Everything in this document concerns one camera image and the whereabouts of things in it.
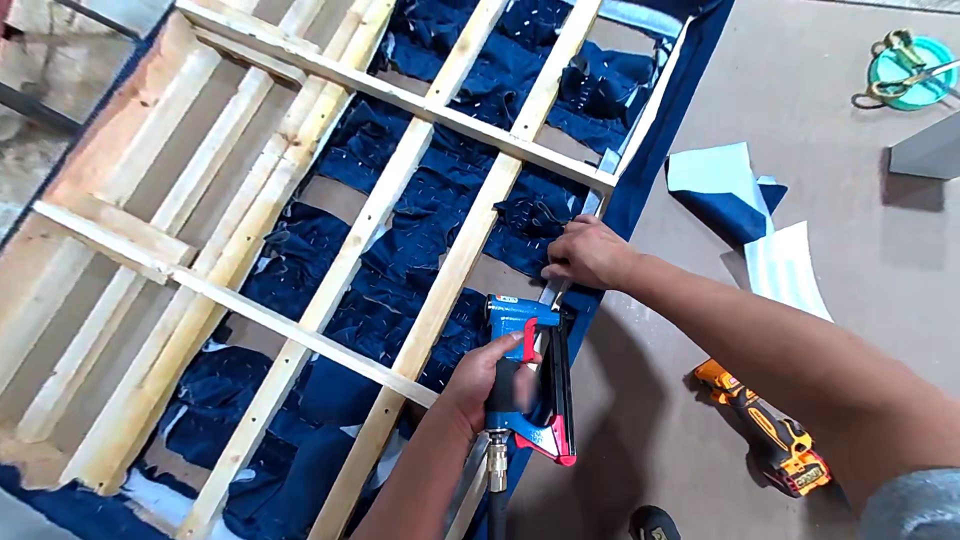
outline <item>floor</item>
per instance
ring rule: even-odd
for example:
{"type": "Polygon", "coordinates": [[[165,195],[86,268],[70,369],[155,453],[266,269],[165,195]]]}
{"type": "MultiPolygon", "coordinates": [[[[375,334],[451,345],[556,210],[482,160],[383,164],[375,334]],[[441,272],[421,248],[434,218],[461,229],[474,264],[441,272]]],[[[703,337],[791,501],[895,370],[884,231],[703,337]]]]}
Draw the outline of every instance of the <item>floor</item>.
{"type": "MultiPolygon", "coordinates": [[[[110,14],[136,29],[138,5],[126,16],[110,14]]],[[[14,0],[7,22],[24,35],[0,40],[0,82],[80,123],[133,50],[129,39],[52,0],[14,0]]],[[[0,106],[0,237],[69,143],[69,136],[0,106]]]]}
{"type": "MultiPolygon", "coordinates": [[[[755,172],[790,186],[777,227],[807,220],[814,270],[837,324],[957,394],[960,186],[885,179],[884,148],[953,112],[854,110],[869,47],[897,28],[960,50],[956,15],[806,0],[737,0],[672,150],[746,140],[755,172]]],[[[954,102],[955,108],[960,103],[954,102]]],[[[734,283],[742,258],[654,187],[632,244],[734,283]]],[[[657,504],[684,538],[853,538],[842,494],[761,488],[746,443],[684,376],[707,358],[633,299],[606,297],[573,367],[579,460],[535,455],[511,502],[514,538],[627,538],[657,504]]]]}

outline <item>yellow power tool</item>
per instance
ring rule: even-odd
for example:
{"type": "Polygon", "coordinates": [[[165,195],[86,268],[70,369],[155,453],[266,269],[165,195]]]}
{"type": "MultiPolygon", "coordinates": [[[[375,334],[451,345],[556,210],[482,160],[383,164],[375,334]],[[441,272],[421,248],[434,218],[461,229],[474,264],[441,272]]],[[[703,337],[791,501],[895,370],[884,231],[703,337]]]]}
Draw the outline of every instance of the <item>yellow power tool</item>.
{"type": "Polygon", "coordinates": [[[693,375],[711,389],[710,397],[729,405],[751,433],[750,455],[760,472],[781,492],[804,497],[830,482],[829,467],[813,452],[813,438],[792,418],[776,418],[759,396],[710,359],[693,375]]]}

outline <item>metal leg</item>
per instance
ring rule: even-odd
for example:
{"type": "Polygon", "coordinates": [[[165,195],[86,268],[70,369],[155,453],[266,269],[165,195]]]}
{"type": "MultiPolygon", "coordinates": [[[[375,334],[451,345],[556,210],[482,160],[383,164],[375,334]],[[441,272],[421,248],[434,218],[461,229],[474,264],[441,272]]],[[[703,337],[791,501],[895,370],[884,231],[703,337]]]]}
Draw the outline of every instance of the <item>metal leg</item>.
{"type": "Polygon", "coordinates": [[[6,105],[36,123],[62,134],[74,136],[80,132],[81,125],[73,118],[64,116],[38,100],[3,83],[0,83],[0,104],[6,105]]]}
{"type": "Polygon", "coordinates": [[[134,40],[134,41],[139,41],[139,40],[140,40],[140,35],[139,35],[137,32],[135,32],[135,31],[127,28],[126,26],[118,23],[117,21],[115,21],[115,20],[113,20],[113,19],[111,19],[111,18],[109,18],[109,17],[105,17],[105,16],[103,16],[103,15],[101,15],[101,14],[93,11],[92,9],[88,8],[87,6],[84,6],[84,5],[82,5],[82,4],[79,4],[79,3],[77,3],[77,2],[74,2],[73,0],[54,0],[54,2],[57,2],[58,4],[60,4],[60,5],[62,5],[62,6],[65,6],[66,8],[70,8],[71,10],[73,10],[73,11],[75,11],[75,12],[77,12],[77,13],[83,15],[83,16],[89,17],[89,18],[91,18],[91,19],[99,22],[100,24],[102,24],[102,25],[110,28],[111,30],[116,31],[116,32],[118,32],[119,34],[121,34],[121,35],[123,35],[123,36],[129,37],[130,39],[132,39],[132,40],[134,40]]]}

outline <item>red trigger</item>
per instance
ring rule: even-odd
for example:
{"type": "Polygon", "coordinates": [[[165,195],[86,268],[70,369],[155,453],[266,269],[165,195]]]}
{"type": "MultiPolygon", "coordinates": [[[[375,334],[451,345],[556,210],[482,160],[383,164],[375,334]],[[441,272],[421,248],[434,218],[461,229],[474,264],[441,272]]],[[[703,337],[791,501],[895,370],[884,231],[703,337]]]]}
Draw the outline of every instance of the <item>red trigger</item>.
{"type": "Polygon", "coordinates": [[[537,317],[531,317],[523,325],[523,361],[534,361],[534,334],[537,332],[537,317]]]}

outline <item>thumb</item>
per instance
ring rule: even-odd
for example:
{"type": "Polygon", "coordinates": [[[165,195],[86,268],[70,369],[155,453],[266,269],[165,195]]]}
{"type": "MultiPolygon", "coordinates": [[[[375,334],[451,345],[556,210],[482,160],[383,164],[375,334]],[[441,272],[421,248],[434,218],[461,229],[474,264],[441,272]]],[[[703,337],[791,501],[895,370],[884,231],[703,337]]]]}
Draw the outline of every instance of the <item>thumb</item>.
{"type": "Polygon", "coordinates": [[[522,331],[512,331],[501,335],[477,350],[478,359],[485,364],[494,365],[500,358],[516,348],[522,339],[522,331]]]}
{"type": "Polygon", "coordinates": [[[545,266],[540,270],[540,276],[545,280],[570,280],[573,278],[573,275],[570,273],[570,267],[565,264],[559,264],[558,262],[545,266]]]}

